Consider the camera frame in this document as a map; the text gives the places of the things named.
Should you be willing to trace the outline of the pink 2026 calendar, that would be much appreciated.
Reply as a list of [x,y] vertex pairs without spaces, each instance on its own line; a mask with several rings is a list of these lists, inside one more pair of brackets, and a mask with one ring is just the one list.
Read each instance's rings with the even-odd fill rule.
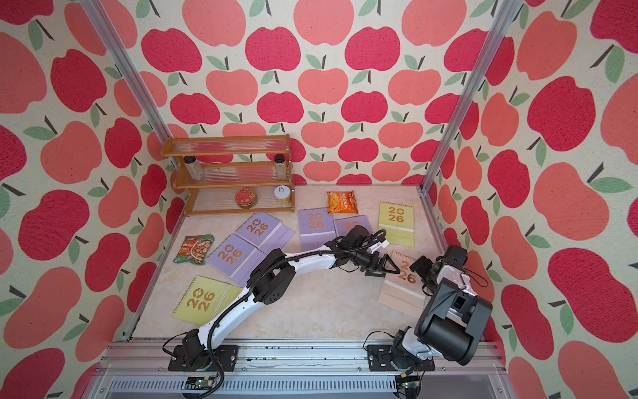
[[418,319],[429,296],[423,292],[423,283],[418,274],[410,271],[415,259],[398,252],[393,252],[390,258],[400,268],[400,272],[385,276],[378,300],[392,309]]

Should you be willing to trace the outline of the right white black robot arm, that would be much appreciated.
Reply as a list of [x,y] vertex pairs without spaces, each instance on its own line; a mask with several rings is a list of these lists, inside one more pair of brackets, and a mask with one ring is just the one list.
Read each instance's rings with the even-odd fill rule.
[[412,372],[434,357],[465,366],[474,357],[493,305],[472,289],[468,258],[466,249],[450,245],[435,261],[422,256],[410,266],[431,296],[415,327],[394,338],[390,361],[395,370]]

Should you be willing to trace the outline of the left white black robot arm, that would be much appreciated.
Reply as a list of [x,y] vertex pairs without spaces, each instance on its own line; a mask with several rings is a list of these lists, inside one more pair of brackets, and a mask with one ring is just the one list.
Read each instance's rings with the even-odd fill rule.
[[400,268],[390,256],[380,253],[389,244],[385,236],[383,229],[371,234],[359,225],[346,236],[307,252],[286,254],[281,249],[272,250],[251,272],[234,302],[207,324],[185,334],[180,346],[184,354],[174,359],[194,371],[209,369],[224,339],[256,310],[279,301],[298,276],[348,263],[366,276],[384,278],[387,274],[399,274]]

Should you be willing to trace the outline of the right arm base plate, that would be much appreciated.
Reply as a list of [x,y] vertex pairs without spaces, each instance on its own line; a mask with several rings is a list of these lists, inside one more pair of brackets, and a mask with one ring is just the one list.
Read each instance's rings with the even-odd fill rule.
[[367,361],[371,372],[433,372],[432,358],[421,360],[398,347],[390,345],[367,345]]

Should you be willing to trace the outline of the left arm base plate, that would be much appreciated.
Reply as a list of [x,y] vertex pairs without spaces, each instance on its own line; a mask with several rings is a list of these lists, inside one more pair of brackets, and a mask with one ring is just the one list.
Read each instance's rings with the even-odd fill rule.
[[[238,351],[239,347],[234,345],[223,345],[214,350],[215,358],[224,372],[234,371]],[[171,372],[217,372],[207,350],[185,349],[183,345],[175,347],[168,370]]]

